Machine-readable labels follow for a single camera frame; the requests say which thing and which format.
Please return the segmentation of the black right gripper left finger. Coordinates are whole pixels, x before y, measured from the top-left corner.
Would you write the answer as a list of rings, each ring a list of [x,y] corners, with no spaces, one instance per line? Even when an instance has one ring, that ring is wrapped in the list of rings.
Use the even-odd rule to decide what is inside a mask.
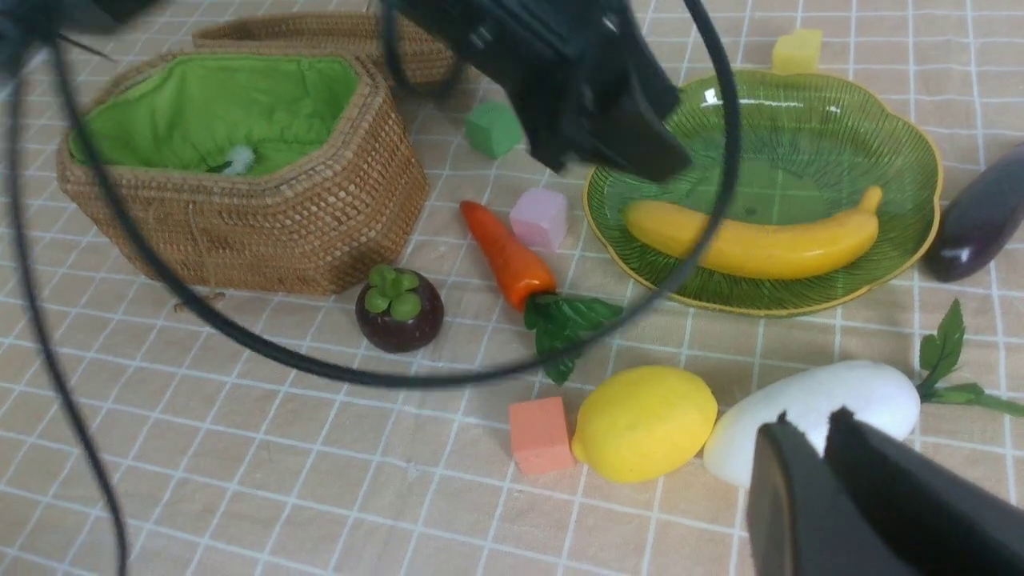
[[[746,497],[758,575],[914,575],[786,413],[758,428]]]

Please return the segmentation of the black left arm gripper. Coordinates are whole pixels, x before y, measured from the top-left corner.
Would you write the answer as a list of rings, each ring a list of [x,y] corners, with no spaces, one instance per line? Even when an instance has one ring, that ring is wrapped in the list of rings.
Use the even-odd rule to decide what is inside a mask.
[[[395,1],[446,44],[446,76],[419,95],[445,98],[475,68],[507,94],[534,159],[570,160],[665,182],[691,159],[666,128],[678,89],[626,1]]]

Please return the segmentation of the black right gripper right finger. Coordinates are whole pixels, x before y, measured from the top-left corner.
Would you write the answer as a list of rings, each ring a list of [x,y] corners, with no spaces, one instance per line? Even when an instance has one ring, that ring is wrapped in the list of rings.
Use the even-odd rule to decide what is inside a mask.
[[[912,575],[1021,575],[1020,508],[842,408],[824,462],[882,543]]]

